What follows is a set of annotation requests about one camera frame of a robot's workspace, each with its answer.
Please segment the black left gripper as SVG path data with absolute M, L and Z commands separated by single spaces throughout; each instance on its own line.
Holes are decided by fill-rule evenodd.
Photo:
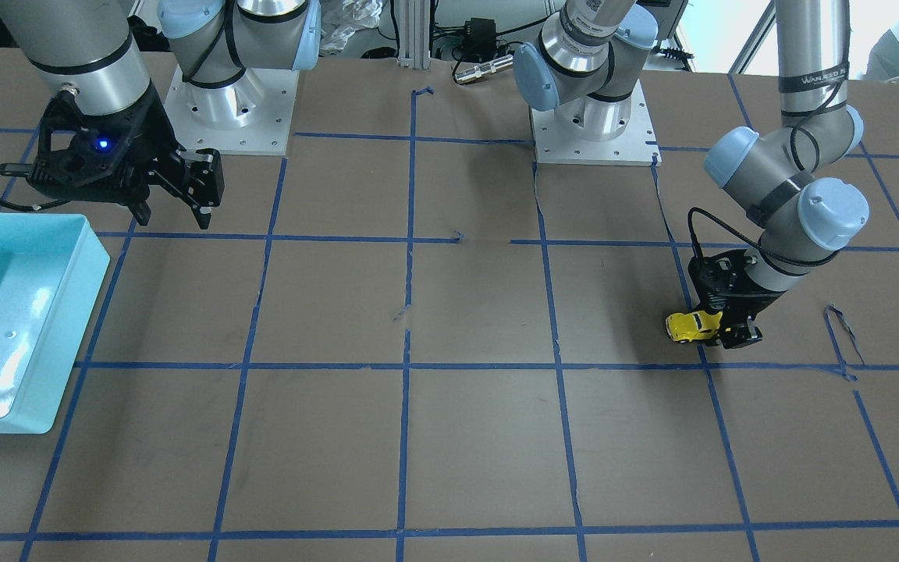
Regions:
M 688 263 L 698 298 L 692 314 L 702 322 L 721 321 L 720 346 L 728 350 L 763 341 L 754 318 L 783 295 L 755 283 L 746 266 L 746 252 L 742 250 L 693 256 Z

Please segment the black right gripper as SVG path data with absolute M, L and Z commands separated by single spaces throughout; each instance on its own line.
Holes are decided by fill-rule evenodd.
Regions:
M 62 201 L 115 203 L 147 226 L 152 186 L 190 208 L 197 227 L 210 227 L 222 203 L 222 157 L 214 148 L 179 151 L 179 142 L 154 84 L 124 110 L 84 114 L 76 95 L 60 90 L 39 123 L 37 154 L 28 183 Z

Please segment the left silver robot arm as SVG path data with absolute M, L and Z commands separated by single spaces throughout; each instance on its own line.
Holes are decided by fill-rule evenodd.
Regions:
M 665 320 L 678 343 L 727 349 L 757 343 L 759 313 L 811 270 L 835 259 L 869 218 L 858 188 L 816 172 L 847 155 L 864 124 L 847 103 L 851 18 L 846 1 L 776 1 L 781 126 L 739 126 L 703 167 L 761 230 L 744 250 L 706 255 L 690 235 L 688 273 L 698 302 Z M 513 70 L 532 110 L 553 112 L 592 141 L 627 128 L 631 95 L 659 23 L 634 1 L 567 1 L 534 42 L 515 50 Z

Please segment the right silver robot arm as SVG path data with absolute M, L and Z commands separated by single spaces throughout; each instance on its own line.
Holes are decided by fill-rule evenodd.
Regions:
M 117 1 L 0 1 L 0 17 L 52 90 L 29 164 L 0 164 L 0 206 L 38 212 L 71 201 L 127 208 L 147 225 L 159 187 L 207 229 L 222 203 L 222 158 L 208 133 L 277 125 L 282 90 L 265 74 L 314 68 L 318 1 L 161 1 L 164 39 L 177 58 L 181 100 L 164 103 Z M 168 110 L 207 134 L 192 148 Z

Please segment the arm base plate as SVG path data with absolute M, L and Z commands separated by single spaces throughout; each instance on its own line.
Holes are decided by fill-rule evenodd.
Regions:
M 164 108 L 186 149 L 286 155 L 299 71 L 247 69 L 238 82 L 221 89 L 196 87 L 181 77 L 177 67 Z
M 585 96 L 546 112 L 531 109 L 529 115 L 539 164 L 663 163 L 641 83 L 621 101 Z

